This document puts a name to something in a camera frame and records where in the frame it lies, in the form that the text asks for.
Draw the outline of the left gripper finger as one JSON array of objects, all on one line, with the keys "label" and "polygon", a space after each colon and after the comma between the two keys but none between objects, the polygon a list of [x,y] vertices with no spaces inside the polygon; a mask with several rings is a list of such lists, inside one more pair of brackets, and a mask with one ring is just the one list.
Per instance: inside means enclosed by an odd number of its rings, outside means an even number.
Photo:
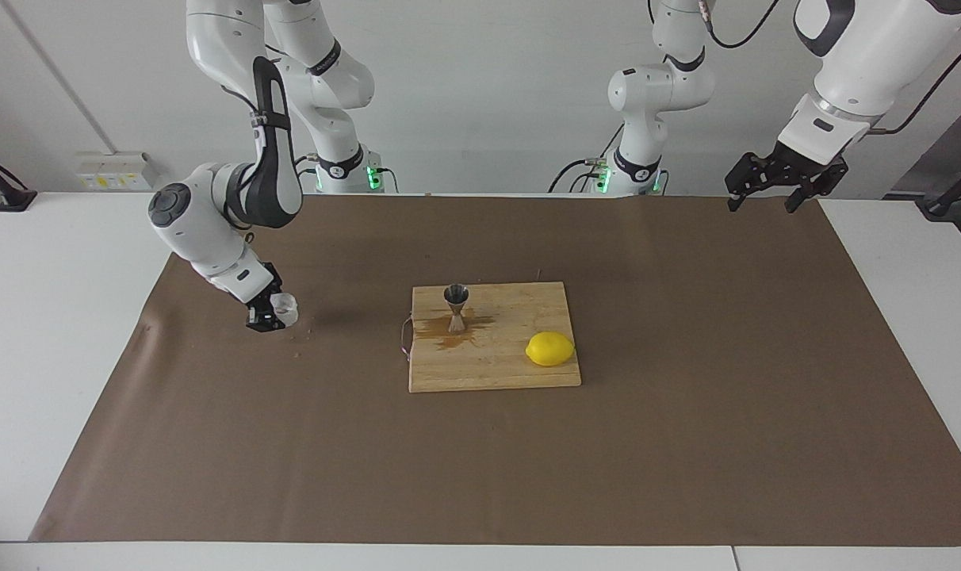
[{"label": "left gripper finger", "polygon": [[826,167],[820,174],[801,178],[799,184],[784,202],[786,213],[795,213],[808,200],[830,195],[848,171],[849,167],[846,162],[835,162],[833,165]]},{"label": "left gripper finger", "polygon": [[760,158],[756,153],[745,153],[724,177],[724,184],[729,198],[728,209],[735,213],[742,203],[757,192],[771,187],[768,170],[771,166],[769,158]]}]

